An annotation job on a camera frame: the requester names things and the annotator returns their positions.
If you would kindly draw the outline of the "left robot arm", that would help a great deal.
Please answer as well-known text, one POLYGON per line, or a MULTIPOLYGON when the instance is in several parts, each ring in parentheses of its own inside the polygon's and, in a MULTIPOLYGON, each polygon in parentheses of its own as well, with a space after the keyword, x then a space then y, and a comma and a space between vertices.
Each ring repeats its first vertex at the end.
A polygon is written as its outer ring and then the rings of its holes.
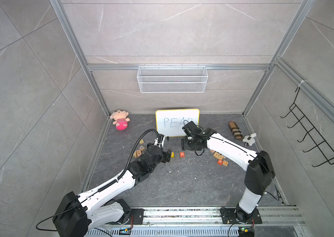
POLYGON ((130 162, 127 169, 103 184, 80 194, 66 194, 52 217, 61 237, 83 237, 89 230, 112 222, 125 222, 131 208, 113 198, 144 181, 160 163, 171 159, 172 151, 148 144, 144 154, 130 162))

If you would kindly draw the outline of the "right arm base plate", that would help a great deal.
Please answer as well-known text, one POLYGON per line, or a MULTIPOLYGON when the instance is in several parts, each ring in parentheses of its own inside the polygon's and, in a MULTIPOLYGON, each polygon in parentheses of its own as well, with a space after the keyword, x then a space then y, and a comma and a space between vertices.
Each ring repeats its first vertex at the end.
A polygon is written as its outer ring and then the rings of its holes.
POLYGON ((246 213, 237 206, 236 208, 221 207, 219 211, 223 224, 262 224, 258 209, 252 213, 246 213))

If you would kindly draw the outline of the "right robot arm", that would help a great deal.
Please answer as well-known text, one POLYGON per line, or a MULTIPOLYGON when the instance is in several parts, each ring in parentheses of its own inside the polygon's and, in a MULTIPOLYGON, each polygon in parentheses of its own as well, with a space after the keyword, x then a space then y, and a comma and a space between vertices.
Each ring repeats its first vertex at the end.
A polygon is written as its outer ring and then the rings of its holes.
POLYGON ((243 148, 215 130, 211 128, 202 130, 193 122, 185 125, 182 130, 186 134, 182 139, 182 146, 188 146, 195 152, 213 150, 246 172, 244 178, 246 188, 232 216, 238 223, 250 221, 256 214, 261 198, 275 178, 269 154, 265 151, 256 152, 243 148))

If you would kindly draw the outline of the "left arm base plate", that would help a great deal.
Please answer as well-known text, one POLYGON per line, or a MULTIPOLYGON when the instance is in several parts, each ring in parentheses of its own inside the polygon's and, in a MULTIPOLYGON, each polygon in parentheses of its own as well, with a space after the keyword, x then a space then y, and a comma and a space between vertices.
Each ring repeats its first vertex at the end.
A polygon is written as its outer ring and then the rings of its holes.
POLYGON ((123 223, 128 225, 130 225, 131 223, 133 223, 134 225, 142 225, 144 219, 144 211, 145 210, 142 208, 136 208, 125 212, 123 223))

